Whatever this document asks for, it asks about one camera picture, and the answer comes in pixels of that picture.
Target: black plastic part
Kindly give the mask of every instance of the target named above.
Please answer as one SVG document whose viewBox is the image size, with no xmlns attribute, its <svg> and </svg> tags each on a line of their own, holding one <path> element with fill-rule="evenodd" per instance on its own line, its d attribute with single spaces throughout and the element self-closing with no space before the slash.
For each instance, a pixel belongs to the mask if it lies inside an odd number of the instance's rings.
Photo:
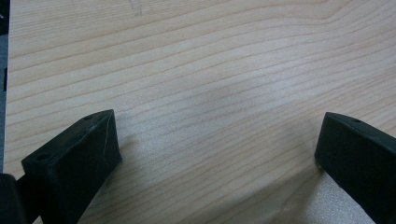
<svg viewBox="0 0 396 224">
<path fill-rule="evenodd" d="M 22 160 L 29 221 L 40 215 L 44 223 L 77 223 L 120 162 L 113 110 L 79 120 Z"/>
<path fill-rule="evenodd" d="M 395 138 L 358 119 L 327 113 L 315 158 L 375 223 L 396 223 Z"/>
<path fill-rule="evenodd" d="M 0 0 L 0 35 L 8 34 L 10 0 Z"/>
<path fill-rule="evenodd" d="M 3 91 L 7 91 L 8 68 L 4 69 Z"/>
<path fill-rule="evenodd" d="M 0 223 L 28 223 L 14 176 L 0 174 L 0 199 Z"/>
</svg>

